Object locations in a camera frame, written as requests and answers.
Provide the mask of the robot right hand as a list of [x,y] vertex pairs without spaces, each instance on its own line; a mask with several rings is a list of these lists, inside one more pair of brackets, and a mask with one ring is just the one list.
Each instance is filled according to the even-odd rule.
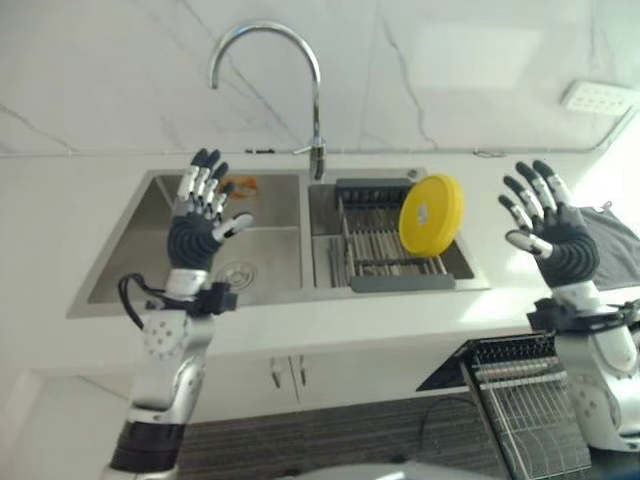
[[515,169],[522,179],[506,175],[503,183],[517,199],[498,197],[516,225],[505,240],[534,258],[552,289],[591,282],[600,256],[565,181],[539,159],[519,161]]

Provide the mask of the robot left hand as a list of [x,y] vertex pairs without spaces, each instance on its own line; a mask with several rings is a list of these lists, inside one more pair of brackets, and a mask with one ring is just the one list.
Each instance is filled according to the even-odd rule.
[[209,271],[225,241],[253,223],[247,211],[224,217],[235,184],[223,182],[229,165],[220,158],[217,149],[200,149],[180,180],[167,237],[174,269]]

